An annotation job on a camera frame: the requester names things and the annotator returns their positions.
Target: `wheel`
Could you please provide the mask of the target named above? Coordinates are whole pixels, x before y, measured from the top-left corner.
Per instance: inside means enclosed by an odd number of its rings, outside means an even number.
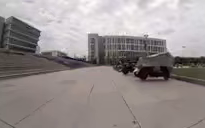
[[[170,73],[169,73],[169,71],[167,70],[167,68],[163,68],[162,71],[163,71],[163,78],[164,78],[164,80],[169,80],[169,78],[170,78]]]
[[[146,80],[147,77],[148,77],[148,74],[143,74],[143,75],[140,75],[140,76],[139,76],[139,78],[140,78],[141,80]]]
[[[124,75],[127,75],[127,74],[128,74],[128,70],[122,70],[122,73],[123,73]]]
[[[122,69],[122,73],[123,73],[124,75],[127,75],[128,72],[129,72],[128,69],[126,69],[126,68],[123,68],[123,69]]]
[[[137,74],[136,72],[134,72],[134,76],[135,76],[135,77],[138,77],[138,74]]]
[[[146,80],[149,75],[149,71],[146,68],[141,69],[138,76],[141,80]]]

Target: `lawn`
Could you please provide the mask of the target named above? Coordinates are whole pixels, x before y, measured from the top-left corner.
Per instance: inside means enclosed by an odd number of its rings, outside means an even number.
[[[173,74],[205,80],[205,68],[176,68]]]

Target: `road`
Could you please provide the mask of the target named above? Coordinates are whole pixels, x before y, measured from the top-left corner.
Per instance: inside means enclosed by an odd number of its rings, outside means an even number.
[[[0,81],[0,128],[205,128],[205,87],[93,67]]]

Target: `lamp post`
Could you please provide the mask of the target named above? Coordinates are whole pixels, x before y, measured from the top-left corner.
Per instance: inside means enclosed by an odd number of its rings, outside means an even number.
[[[146,35],[144,35],[144,37],[145,37],[144,49],[145,49],[145,52],[146,52],[146,56],[148,56],[149,53],[148,53],[148,50],[147,50],[147,39],[148,39],[149,35],[146,34]]]

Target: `cloudy sky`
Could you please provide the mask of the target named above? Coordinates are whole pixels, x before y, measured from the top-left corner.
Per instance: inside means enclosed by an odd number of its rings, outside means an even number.
[[[87,55],[87,33],[146,33],[174,55],[205,55],[205,0],[0,0],[0,15],[39,28],[41,51]]]

